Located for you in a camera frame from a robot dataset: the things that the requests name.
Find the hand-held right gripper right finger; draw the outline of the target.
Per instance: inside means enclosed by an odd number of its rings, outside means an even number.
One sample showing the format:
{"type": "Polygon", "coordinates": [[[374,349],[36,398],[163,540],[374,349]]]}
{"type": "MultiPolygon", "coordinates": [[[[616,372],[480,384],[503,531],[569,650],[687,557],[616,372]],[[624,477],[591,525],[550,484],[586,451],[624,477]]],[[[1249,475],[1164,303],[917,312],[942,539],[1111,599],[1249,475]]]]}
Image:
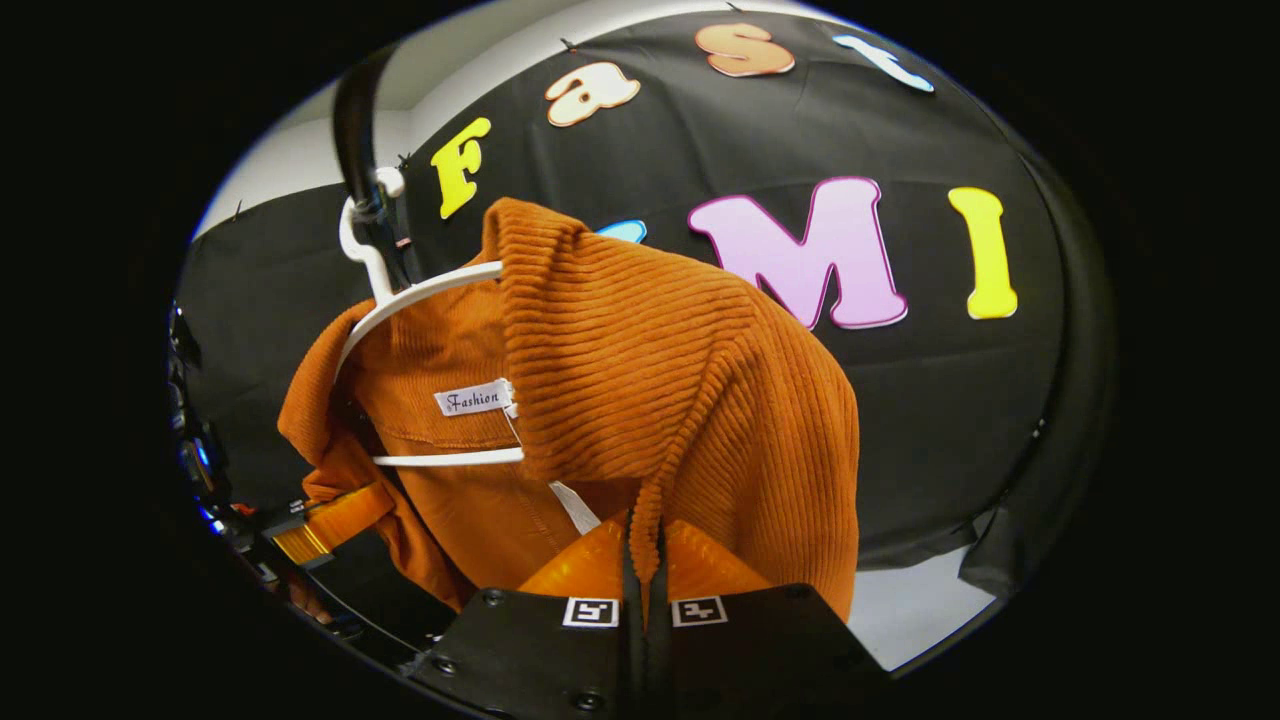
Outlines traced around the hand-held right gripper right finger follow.
{"type": "Polygon", "coordinates": [[[773,584],[707,533],[659,534],[648,587],[649,717],[865,717],[892,682],[806,583],[773,584]]]}

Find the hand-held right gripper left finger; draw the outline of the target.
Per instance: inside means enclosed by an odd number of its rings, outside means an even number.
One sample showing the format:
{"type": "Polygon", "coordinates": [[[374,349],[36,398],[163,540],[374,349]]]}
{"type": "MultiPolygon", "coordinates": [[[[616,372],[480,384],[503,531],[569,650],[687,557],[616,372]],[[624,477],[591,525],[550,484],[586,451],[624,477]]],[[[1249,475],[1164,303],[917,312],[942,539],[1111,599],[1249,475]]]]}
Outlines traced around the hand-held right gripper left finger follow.
{"type": "Polygon", "coordinates": [[[532,592],[479,591],[406,676],[483,717],[634,716],[643,588],[627,521],[580,537],[532,592]]]}

